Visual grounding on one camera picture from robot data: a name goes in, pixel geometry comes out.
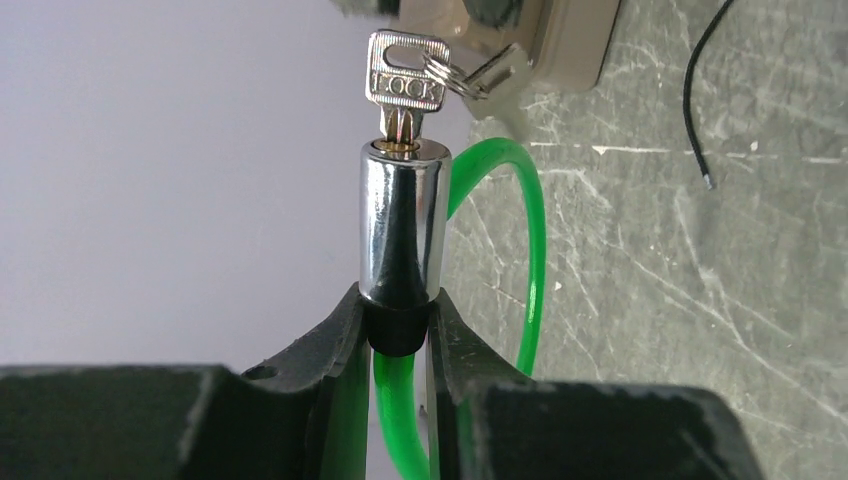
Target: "black mount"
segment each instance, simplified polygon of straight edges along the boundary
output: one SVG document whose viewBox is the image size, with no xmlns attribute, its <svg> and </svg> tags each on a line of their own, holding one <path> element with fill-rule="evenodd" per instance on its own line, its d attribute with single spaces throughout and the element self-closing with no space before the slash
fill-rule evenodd
<svg viewBox="0 0 848 480">
<path fill-rule="evenodd" d="M 0 478 L 363 479 L 371 350 L 354 284 L 241 377 L 217 366 L 0 369 Z M 433 478 L 760 480 L 704 390 L 536 382 L 430 312 Z"/>
</svg>

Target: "key ring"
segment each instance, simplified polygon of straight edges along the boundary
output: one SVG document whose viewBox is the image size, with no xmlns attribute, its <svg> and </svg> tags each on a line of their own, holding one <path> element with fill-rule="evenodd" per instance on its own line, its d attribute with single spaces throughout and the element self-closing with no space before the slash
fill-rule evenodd
<svg viewBox="0 0 848 480">
<path fill-rule="evenodd" d="M 442 62 L 426 52 L 424 53 L 424 73 L 461 97 L 473 100 L 484 100 L 488 97 L 488 93 L 482 88 L 474 88 L 468 84 L 466 81 L 468 74 L 465 70 L 452 63 Z"/>
</svg>

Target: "black wire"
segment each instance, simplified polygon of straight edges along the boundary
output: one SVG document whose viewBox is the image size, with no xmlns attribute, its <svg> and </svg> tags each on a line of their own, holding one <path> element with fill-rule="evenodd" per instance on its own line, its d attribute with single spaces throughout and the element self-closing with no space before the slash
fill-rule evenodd
<svg viewBox="0 0 848 480">
<path fill-rule="evenodd" d="M 689 65 L 686 66 L 686 75 L 683 77 L 683 123 L 686 125 L 686 134 L 689 135 L 689 143 L 692 144 L 692 151 L 695 153 L 695 160 L 698 161 L 698 168 L 701 169 L 701 176 L 704 177 L 704 181 L 707 182 L 707 188 L 710 190 L 714 187 L 712 178 L 710 177 L 710 168 L 707 166 L 706 159 L 704 159 L 704 152 L 701 151 L 701 143 L 698 141 L 698 135 L 695 133 L 695 125 L 692 124 L 692 76 L 695 74 L 695 64 L 698 63 L 701 50 L 704 49 L 707 40 L 710 39 L 710 36 L 716 27 L 718 27 L 719 22 L 721 22 L 722 17 L 727 13 L 727 9 L 730 8 L 733 2 L 734 0 L 725 0 L 721 8 L 718 9 L 716 16 L 707 25 L 704 34 L 698 40 L 695 49 L 692 50 L 692 56 L 689 57 Z"/>
</svg>

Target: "beige device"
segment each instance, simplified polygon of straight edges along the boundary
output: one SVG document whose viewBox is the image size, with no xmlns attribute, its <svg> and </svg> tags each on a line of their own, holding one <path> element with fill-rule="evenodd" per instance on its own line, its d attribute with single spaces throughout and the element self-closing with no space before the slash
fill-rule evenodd
<svg viewBox="0 0 848 480">
<path fill-rule="evenodd" d="M 446 40 L 451 61 L 469 71 L 511 43 L 529 54 L 543 90 L 581 92 L 601 72 L 620 0 L 524 0 L 514 28 L 474 22 L 462 0 L 403 0 L 391 28 Z"/>
</svg>

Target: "key head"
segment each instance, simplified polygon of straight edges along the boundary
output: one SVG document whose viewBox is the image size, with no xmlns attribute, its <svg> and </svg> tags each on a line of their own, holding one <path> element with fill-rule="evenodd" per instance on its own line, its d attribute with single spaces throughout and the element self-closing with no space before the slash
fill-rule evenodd
<svg viewBox="0 0 848 480">
<path fill-rule="evenodd" d="M 368 78 L 365 96 L 384 107 L 437 112 L 445 99 L 445 87 L 430 79 L 424 70 L 391 64 L 389 48 L 398 46 L 421 50 L 444 63 L 450 61 L 450 47 L 439 38 L 394 30 L 378 30 L 368 42 Z"/>
</svg>

